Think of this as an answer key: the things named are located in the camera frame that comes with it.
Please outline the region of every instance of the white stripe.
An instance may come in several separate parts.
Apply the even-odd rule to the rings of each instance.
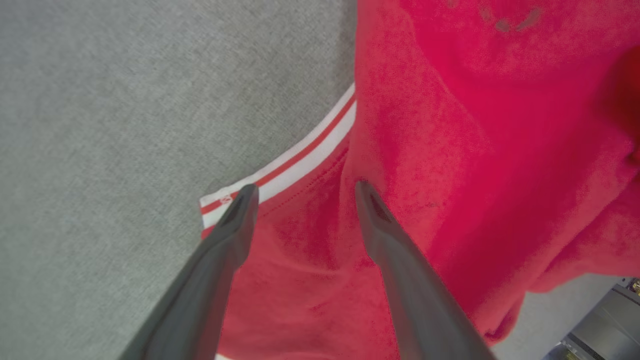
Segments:
[[[354,91],[355,91],[355,86],[354,84],[351,84],[351,86],[349,86],[349,88],[347,89],[347,92],[345,92],[344,95],[340,98],[340,100],[338,100],[338,103],[333,107],[333,109],[329,111],[329,114],[327,114],[324,117],[324,119],[320,122],[320,124],[318,124],[313,130],[311,130],[311,132],[307,136],[305,136],[304,139],[300,140],[300,142],[298,142],[296,145],[291,147],[289,150],[285,151],[282,155],[277,157],[277,159],[273,160],[264,168],[258,170],[258,172],[256,172],[255,174],[248,176],[234,183],[233,185],[226,186],[210,195],[203,196],[202,198],[200,198],[200,207],[203,208],[206,205],[209,205],[218,199],[221,199],[227,195],[230,195],[240,190],[246,184],[255,183],[259,179],[267,176],[269,173],[276,170],[278,167],[280,167],[280,165],[289,161],[291,158],[297,155],[297,153],[301,152],[310,143],[312,143],[318,136],[320,136],[320,134],[324,131],[324,129],[326,129],[327,126],[329,126],[329,124],[331,124],[331,121],[335,119],[335,117],[338,115],[340,110],[349,101]]]
[[[349,90],[351,91],[351,93],[353,93],[353,86],[349,88]],[[336,107],[333,108],[330,114],[334,113],[334,110],[338,108],[338,110],[335,111],[335,115],[337,115],[337,113],[342,109],[342,106],[344,106],[344,103],[342,103],[341,106],[339,107],[338,105],[336,105]],[[310,173],[313,169],[315,169],[318,165],[320,165],[333,152],[333,150],[335,150],[338,144],[340,144],[342,139],[344,139],[344,137],[347,135],[347,133],[351,129],[351,126],[353,126],[355,118],[356,118],[356,102],[354,102],[353,105],[351,105],[349,110],[344,114],[342,120],[340,120],[340,122],[336,125],[336,127],[315,149],[313,149],[304,158],[300,159],[300,161],[296,162],[287,170],[282,172],[282,174],[276,176],[274,179],[272,179],[271,181],[269,181],[268,183],[260,187],[260,202],[264,202],[274,197],[275,195],[282,192],[289,186],[293,185],[296,181],[302,179],[302,177],[304,177],[305,175]],[[320,132],[318,132],[318,134],[316,134],[314,138],[316,138],[321,132],[322,131],[320,130]],[[288,156],[288,159],[291,159],[291,157],[295,156],[295,154],[300,152],[302,149],[304,149],[304,147],[301,147],[294,154],[289,154],[289,151],[291,151],[291,149],[289,149],[289,151],[283,154],[283,156],[286,155]],[[276,161],[280,162],[280,158],[276,159],[274,162],[272,162],[272,164],[275,163]],[[228,186],[222,190],[219,190],[212,195],[208,195],[204,197],[203,199],[206,198],[206,201],[207,201],[206,204],[210,204],[215,200],[218,200],[224,196],[231,194],[232,192],[236,192],[240,190],[240,188],[242,188],[246,184],[256,182],[258,179],[268,174],[269,172],[266,172],[261,176],[256,176],[258,173],[260,172],[257,172],[252,176],[246,177],[243,180],[240,180],[237,183],[233,184],[232,186]],[[229,205],[230,204],[221,205],[215,210],[202,215],[202,222],[205,229],[215,225],[216,222],[218,222],[222,217],[222,215],[225,213]]]

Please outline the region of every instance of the red cloth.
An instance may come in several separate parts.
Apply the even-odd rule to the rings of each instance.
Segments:
[[[359,179],[489,344],[525,291],[640,275],[639,14],[625,0],[360,1],[355,124],[260,205],[220,353],[398,357]]]

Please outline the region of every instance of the red fabric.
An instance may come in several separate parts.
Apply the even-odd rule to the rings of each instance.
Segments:
[[[527,290],[640,275],[639,14],[624,0],[360,1],[355,125],[260,205],[219,351],[397,358],[359,179],[488,343]]]

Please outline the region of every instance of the gray fabric surface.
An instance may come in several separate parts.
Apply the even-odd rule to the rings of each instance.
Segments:
[[[2,0],[0,359],[115,358],[198,243],[198,198],[353,82],[355,17],[354,0]],[[586,312],[601,280],[529,297],[497,353],[544,353],[580,317],[563,299]]]

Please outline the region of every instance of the striped trim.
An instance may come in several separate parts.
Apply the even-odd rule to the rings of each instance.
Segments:
[[[200,199],[202,222],[207,234],[220,220],[238,191],[246,184],[260,188],[264,202],[290,187],[326,159],[347,135],[356,117],[355,87],[352,84],[329,114],[299,143],[258,170],[233,185]]]

